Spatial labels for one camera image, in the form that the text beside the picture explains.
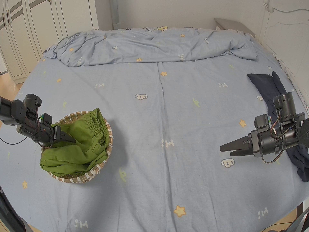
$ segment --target wooden floor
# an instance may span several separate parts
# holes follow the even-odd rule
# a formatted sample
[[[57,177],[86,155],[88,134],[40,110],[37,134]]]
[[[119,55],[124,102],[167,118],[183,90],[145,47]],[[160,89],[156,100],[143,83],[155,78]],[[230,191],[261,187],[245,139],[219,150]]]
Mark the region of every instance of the wooden floor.
[[[11,79],[8,73],[4,75],[0,75],[0,96],[8,99],[13,100],[15,96],[18,94],[18,91],[22,83],[15,85],[13,80]],[[293,222],[296,219],[296,209],[288,214],[286,217],[280,219],[276,223],[285,223],[285,222]],[[289,224],[281,224],[281,225],[274,225],[269,227],[268,229],[264,230],[263,232],[268,232],[269,230],[280,231],[284,230],[289,226]],[[1,226],[0,223],[0,232],[5,232],[6,230]],[[34,232],[40,232],[39,230],[33,228]]]

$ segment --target navy clothing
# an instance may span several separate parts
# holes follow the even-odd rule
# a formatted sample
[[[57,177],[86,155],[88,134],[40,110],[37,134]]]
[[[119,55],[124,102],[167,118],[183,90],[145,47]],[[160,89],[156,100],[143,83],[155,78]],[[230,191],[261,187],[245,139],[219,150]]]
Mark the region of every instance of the navy clothing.
[[[286,90],[280,81],[276,72],[271,75],[248,74],[249,79],[260,92],[267,104],[268,116],[272,117],[274,122],[277,119],[276,109],[273,99],[281,94],[285,94]],[[308,148],[304,145],[296,145],[286,150],[291,162],[298,168],[297,174],[302,181],[309,181],[309,154]]]

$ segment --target wicker basket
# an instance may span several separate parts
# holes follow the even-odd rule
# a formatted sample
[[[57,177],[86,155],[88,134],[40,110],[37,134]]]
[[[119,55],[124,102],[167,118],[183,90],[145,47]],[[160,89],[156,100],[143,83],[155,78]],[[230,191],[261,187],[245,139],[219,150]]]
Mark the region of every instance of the wicker basket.
[[[59,121],[57,121],[57,124],[70,124],[75,122],[76,120],[78,120],[79,118],[81,118],[84,114],[89,113],[89,111],[79,111],[79,112],[75,112],[72,114],[69,114],[67,116],[65,116],[64,118],[60,119]],[[106,119],[104,119],[107,128],[108,128],[108,132],[109,132],[109,137],[110,137],[110,143],[106,148],[106,152],[108,154],[108,157],[106,160],[104,160],[103,162],[101,162],[100,164],[95,165],[90,171],[88,171],[87,173],[78,176],[78,175],[66,175],[66,176],[61,176],[61,177],[57,177],[55,175],[53,175],[51,172],[48,172],[48,174],[55,178],[56,180],[59,180],[61,182],[66,182],[66,183],[86,183],[89,180],[93,179],[95,177],[96,174],[100,173],[101,168],[104,167],[105,163],[107,162],[111,151],[112,151],[112,147],[113,147],[113,133],[112,133],[112,129],[109,125],[109,123],[106,121]]]

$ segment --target nightstand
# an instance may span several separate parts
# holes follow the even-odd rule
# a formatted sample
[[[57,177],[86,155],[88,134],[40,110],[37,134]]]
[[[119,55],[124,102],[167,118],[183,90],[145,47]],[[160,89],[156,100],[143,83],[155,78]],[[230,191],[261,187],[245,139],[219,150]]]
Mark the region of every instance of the nightstand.
[[[221,19],[221,18],[215,18],[214,20],[216,21],[216,24],[217,24],[216,30],[233,29],[237,31],[243,31],[244,33],[249,33],[253,37],[255,37],[255,33],[253,33],[244,24],[238,21],[231,21],[231,20],[226,20],[226,19]]]

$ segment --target mattress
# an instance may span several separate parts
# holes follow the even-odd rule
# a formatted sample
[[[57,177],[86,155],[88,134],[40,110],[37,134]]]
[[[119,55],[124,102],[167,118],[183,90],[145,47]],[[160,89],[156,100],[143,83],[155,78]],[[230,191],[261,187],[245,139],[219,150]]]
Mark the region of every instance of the mattress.
[[[98,107],[113,130],[108,162],[85,184],[62,183],[40,168],[41,148],[30,139],[0,142],[1,186],[43,232],[260,231],[306,199],[309,184],[285,152],[265,164],[219,148],[248,135],[267,112],[247,74],[272,71],[303,112],[278,61],[249,35],[80,32],[44,53],[16,99],[38,95],[39,113],[54,122]],[[0,137],[23,139],[5,125]]]

